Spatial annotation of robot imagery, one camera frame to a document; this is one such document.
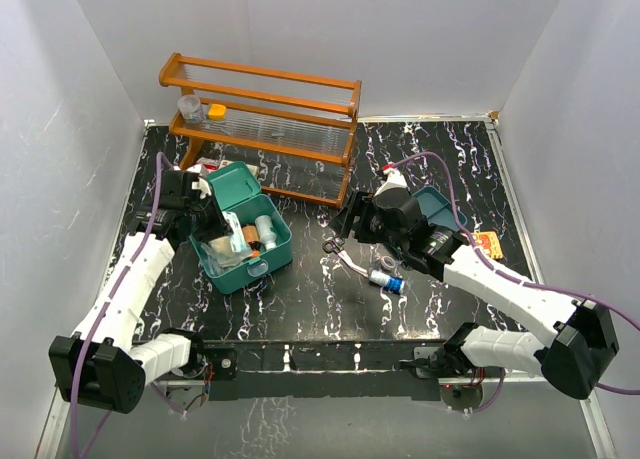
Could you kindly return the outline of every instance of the teal box lid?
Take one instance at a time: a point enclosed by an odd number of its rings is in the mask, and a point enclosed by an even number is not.
[[[220,209],[226,211],[233,206],[257,196],[262,191],[260,183],[244,162],[234,162],[221,167],[207,176],[213,186]]]

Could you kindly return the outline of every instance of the plastic bottle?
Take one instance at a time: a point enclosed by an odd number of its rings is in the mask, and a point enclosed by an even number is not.
[[[258,229],[258,235],[260,236],[260,242],[264,244],[267,251],[276,247],[276,233],[273,231],[273,222],[271,217],[260,216],[256,218],[256,228]]]
[[[247,241],[249,247],[253,250],[252,257],[257,257],[260,255],[260,235],[258,234],[258,229],[253,224],[247,224],[242,228],[242,234],[244,235],[244,240]]]
[[[398,276],[390,276],[375,269],[369,271],[369,280],[394,294],[402,294],[404,289],[404,279]]]
[[[197,124],[204,121],[202,103],[195,94],[187,94],[178,99],[178,109],[187,124]]]

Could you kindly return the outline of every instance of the small bottle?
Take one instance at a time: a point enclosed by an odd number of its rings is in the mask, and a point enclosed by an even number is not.
[[[195,94],[187,94],[178,99],[178,109],[187,124],[198,124],[204,121],[202,103]]]
[[[276,233],[273,230],[273,222],[271,222],[271,217],[260,216],[256,218],[256,228],[258,229],[260,242],[264,244],[264,247],[267,248],[267,251],[276,247],[276,240],[278,239],[278,236],[276,236]]]
[[[244,240],[247,241],[249,247],[254,251],[260,251],[260,236],[258,235],[258,230],[256,226],[253,224],[247,224],[242,228],[242,234],[244,235]]]

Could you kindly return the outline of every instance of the wooden rack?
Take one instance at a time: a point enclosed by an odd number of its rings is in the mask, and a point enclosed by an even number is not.
[[[224,71],[227,79],[229,79],[229,73],[232,73],[232,80],[234,77],[240,77],[233,75],[234,73],[240,75],[250,74],[259,76],[260,78],[269,78],[266,82],[269,82],[271,85],[274,83],[277,84],[279,82],[278,80],[284,80],[285,82],[297,83],[297,85],[311,85],[310,89],[318,86],[317,89],[325,91],[325,94],[326,91],[338,90],[346,99],[341,101],[308,99],[277,92],[263,92],[231,85],[222,85],[211,81],[212,70]],[[268,192],[334,207],[342,206],[349,183],[351,155],[358,121],[361,81],[345,81],[264,67],[212,61],[182,56],[178,53],[174,53],[169,58],[160,71],[159,79],[162,86],[179,87],[183,95],[195,94],[194,91],[199,91],[198,95],[204,104],[223,104],[235,117],[240,118],[238,120],[239,124],[244,124],[243,121],[249,120],[258,124],[262,120],[261,118],[264,118],[265,122],[272,125],[276,124],[276,127],[288,130],[289,136],[295,136],[288,142],[275,140],[272,137],[273,135],[269,136],[264,135],[262,132],[256,132],[257,130],[262,130],[262,127],[235,128],[245,131],[245,135],[220,134],[205,130],[197,125],[194,127],[193,124],[186,124],[178,111],[171,121],[169,130],[172,134],[189,137],[189,148],[180,163],[181,168],[186,169],[195,162],[204,141],[234,144],[241,147],[261,149],[263,151],[288,154],[309,160],[333,163],[344,168],[344,177],[337,197],[329,198],[304,194],[299,191],[276,187],[263,187],[263,189]],[[215,97],[207,97],[202,93],[213,94]],[[245,99],[248,102],[229,101],[226,96],[234,96]],[[286,108],[278,109],[269,106],[269,103],[281,104],[286,106]],[[293,112],[289,110],[291,108],[302,110],[303,112]],[[324,114],[314,115],[314,111],[322,111]],[[333,117],[326,117],[326,113],[330,113]],[[335,138],[337,136],[342,137],[344,140],[333,141],[331,143],[333,145],[329,145],[330,141],[328,141],[327,138]],[[341,142],[344,143],[343,150],[340,145]]]

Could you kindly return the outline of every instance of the yellow lid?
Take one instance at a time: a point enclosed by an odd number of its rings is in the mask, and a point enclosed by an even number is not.
[[[211,104],[207,117],[212,121],[221,121],[224,119],[224,115],[227,113],[227,108],[222,104]]]

